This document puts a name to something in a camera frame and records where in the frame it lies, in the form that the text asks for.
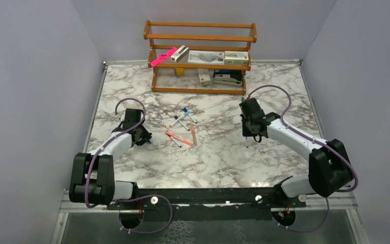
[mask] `gray wall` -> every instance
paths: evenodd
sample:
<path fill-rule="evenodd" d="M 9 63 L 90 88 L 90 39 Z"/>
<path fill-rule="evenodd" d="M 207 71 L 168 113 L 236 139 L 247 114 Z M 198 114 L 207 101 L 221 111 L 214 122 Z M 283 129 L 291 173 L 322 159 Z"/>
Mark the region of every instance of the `gray wall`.
<path fill-rule="evenodd" d="M 0 1 L 0 243 L 50 241 L 101 69 L 69 0 Z"/>
<path fill-rule="evenodd" d="M 370 243 L 390 243 L 390 1 L 337 0 L 303 68 L 328 138 L 359 174 Z"/>
<path fill-rule="evenodd" d="M 256 23 L 254 59 L 304 58 L 335 0 L 72 0 L 103 60 L 147 59 L 151 21 Z"/>

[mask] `small cardboard box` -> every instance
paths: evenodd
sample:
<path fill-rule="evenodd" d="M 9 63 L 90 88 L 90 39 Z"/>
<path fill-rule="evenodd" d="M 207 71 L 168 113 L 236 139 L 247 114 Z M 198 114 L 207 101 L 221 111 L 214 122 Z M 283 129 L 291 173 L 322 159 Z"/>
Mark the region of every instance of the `small cardboard box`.
<path fill-rule="evenodd" d="M 225 51 L 226 65 L 247 65 L 249 63 L 248 52 Z"/>
<path fill-rule="evenodd" d="M 208 69 L 198 69 L 201 86 L 211 85 L 210 74 Z"/>

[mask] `metal frame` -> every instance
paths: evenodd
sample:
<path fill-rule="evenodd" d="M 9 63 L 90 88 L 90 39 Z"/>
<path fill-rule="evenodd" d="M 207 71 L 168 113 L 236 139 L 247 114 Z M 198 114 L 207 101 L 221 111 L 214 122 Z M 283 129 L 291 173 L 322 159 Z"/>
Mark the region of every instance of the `metal frame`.
<path fill-rule="evenodd" d="M 90 140 L 90 134 L 92 131 L 93 127 L 93 120 L 96 115 L 96 110 L 98 109 L 98 104 L 100 101 L 101 97 L 101 92 L 102 88 L 104 86 L 106 74 L 107 74 L 107 69 L 109 65 L 137 65 L 137 64 L 146 64 L 146 60 L 142 61 L 122 61 L 122 62 L 104 62 L 104 71 L 103 71 L 103 76 L 101 79 L 101 87 L 99 89 L 96 102 L 95 102 L 95 108 L 92 113 L 92 118 L 90 121 L 90 127 L 87 132 L 86 140 L 84 143 L 83 151 L 85 152 L 87 150 L 87 146 Z M 324 138 L 325 133 L 323 131 L 323 126 L 319 117 L 319 114 L 317 113 L 315 109 L 315 104 L 313 102 L 312 96 L 309 91 L 309 87 L 307 86 L 303 70 L 301 67 L 301 60 L 299 59 L 293 59 L 293 60 L 253 60 L 252 62 L 254 63 L 275 63 L 275 64 L 297 64 L 300 68 L 300 72 L 303 78 L 304 85 L 306 87 L 306 91 L 311 103 L 311 106 L 313 108 L 313 112 L 315 115 L 316 122 L 318 124 L 319 132 L 322 138 Z M 77 212 L 86 212 L 86 213 L 93 213 L 93 212 L 118 212 L 118 213 L 134 213 L 138 212 L 138 210 L 108 210 L 107 206 L 105 205 L 99 205 L 95 208 L 86 208 L 86 205 L 83 203 L 72 203 L 69 200 L 68 196 L 68 191 L 65 190 L 63 193 L 62 201 L 60 204 L 60 209 L 59 209 L 59 214 L 58 214 L 58 219 L 56 222 L 55 230 L 53 233 L 53 238 L 51 243 L 61 243 L 63 234 L 65 231 L 65 227 L 67 224 L 67 219 L 68 215 L 70 213 L 77 213 Z M 330 202 L 330 209 L 341 209 L 341 210 L 346 210 L 348 218 L 349 218 L 349 224 L 352 228 L 353 235 L 355 237 L 356 243 L 358 244 L 366 244 L 368 243 L 364 227 L 361 223 L 360 217 L 358 215 L 358 204 L 356 203 L 355 197 L 353 193 L 334 193 L 328 198 Z M 238 203 L 224 203 L 225 205 L 238 205 Z M 327 205 L 325 202 L 325 199 L 319 195 L 310 195 L 306 196 L 306 207 L 304 208 L 291 208 L 292 210 L 298 210 L 298 211 L 311 211 L 311 210 L 322 210 L 326 209 Z M 271 211 L 277 211 L 277 210 L 282 210 L 282 208 L 271 208 Z"/>

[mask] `pink object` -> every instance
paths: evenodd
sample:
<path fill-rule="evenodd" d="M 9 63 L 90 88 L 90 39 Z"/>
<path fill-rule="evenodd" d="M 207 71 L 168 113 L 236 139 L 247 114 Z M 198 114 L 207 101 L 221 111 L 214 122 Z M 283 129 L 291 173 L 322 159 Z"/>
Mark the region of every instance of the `pink object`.
<path fill-rule="evenodd" d="M 168 51 L 167 53 L 159 55 L 159 57 L 158 57 L 156 60 L 152 61 L 152 62 L 150 63 L 150 65 L 152 65 L 153 67 L 155 67 L 156 65 L 160 64 L 160 62 L 164 61 L 165 59 L 167 59 L 167 58 L 169 58 L 171 55 L 173 55 L 173 53 L 175 53 L 176 51 L 177 51 L 177 48 L 176 48 L 176 47 L 171 48 L 171 50 Z"/>

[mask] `marble table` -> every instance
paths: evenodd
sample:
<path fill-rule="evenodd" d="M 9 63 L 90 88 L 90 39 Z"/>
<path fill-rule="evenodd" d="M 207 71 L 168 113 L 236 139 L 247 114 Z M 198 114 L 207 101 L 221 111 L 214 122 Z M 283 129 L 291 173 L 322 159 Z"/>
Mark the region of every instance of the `marble table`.
<path fill-rule="evenodd" d="M 261 143 L 242 137 L 241 96 L 164 94 L 151 91 L 153 71 L 147 65 L 109 66 L 89 139 L 88 150 L 98 147 L 118 126 L 120 117 L 114 107 L 123 98 L 137 98 L 147 109 L 145 128 L 153 133 L 153 144 L 134 146 L 115 159 L 116 180 L 135 181 L 141 188 L 238 188 L 271 187 L 282 179 L 308 170 L 308 163 L 286 146 L 271 139 Z M 300 69 L 296 64 L 252 65 L 247 73 L 247 93 L 263 84 L 275 84 L 292 96 L 286 120 L 319 136 L 318 126 L 307 96 Z M 281 111 L 287 105 L 283 92 L 273 88 L 257 91 L 265 113 Z M 165 134 L 174 115 L 186 107 L 199 121 L 196 125 L 198 147 L 178 148 Z M 125 108 L 140 108 L 125 102 Z M 192 121 L 183 120 L 188 126 Z M 172 132 L 192 141 L 191 133 L 180 125 Z"/>

